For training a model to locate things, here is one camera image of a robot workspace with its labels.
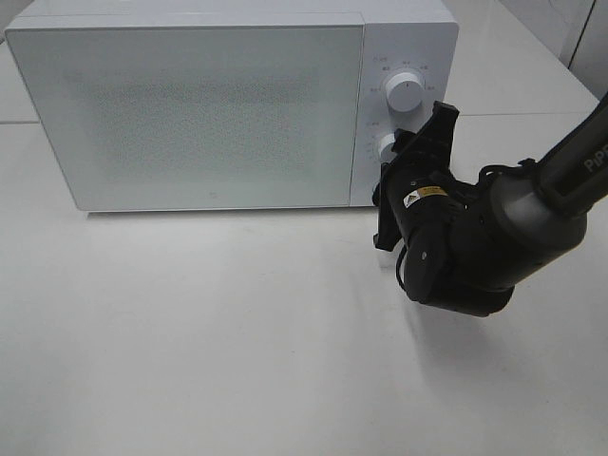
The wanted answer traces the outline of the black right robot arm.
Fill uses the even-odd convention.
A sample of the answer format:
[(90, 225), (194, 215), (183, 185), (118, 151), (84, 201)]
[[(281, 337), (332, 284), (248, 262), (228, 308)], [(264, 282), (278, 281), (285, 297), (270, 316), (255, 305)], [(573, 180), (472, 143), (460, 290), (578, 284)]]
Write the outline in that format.
[(458, 116), (438, 102), (417, 132), (397, 131), (372, 195), (373, 243), (397, 253), (410, 300), (486, 317), (583, 241), (588, 212), (607, 194), (607, 103), (541, 159), (487, 165), (475, 183), (450, 169)]

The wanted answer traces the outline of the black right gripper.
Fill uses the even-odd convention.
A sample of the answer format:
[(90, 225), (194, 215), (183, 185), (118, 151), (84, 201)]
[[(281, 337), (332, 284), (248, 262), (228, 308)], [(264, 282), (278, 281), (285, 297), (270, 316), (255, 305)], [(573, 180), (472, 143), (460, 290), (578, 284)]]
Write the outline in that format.
[[(387, 188), (390, 206), (399, 228), (419, 228), (426, 223), (447, 224), (456, 215), (456, 201), (433, 176), (450, 177), (449, 159), (459, 109), (435, 101), (431, 115), (417, 133), (398, 128), (394, 132)], [(434, 151), (424, 140), (447, 152)]]

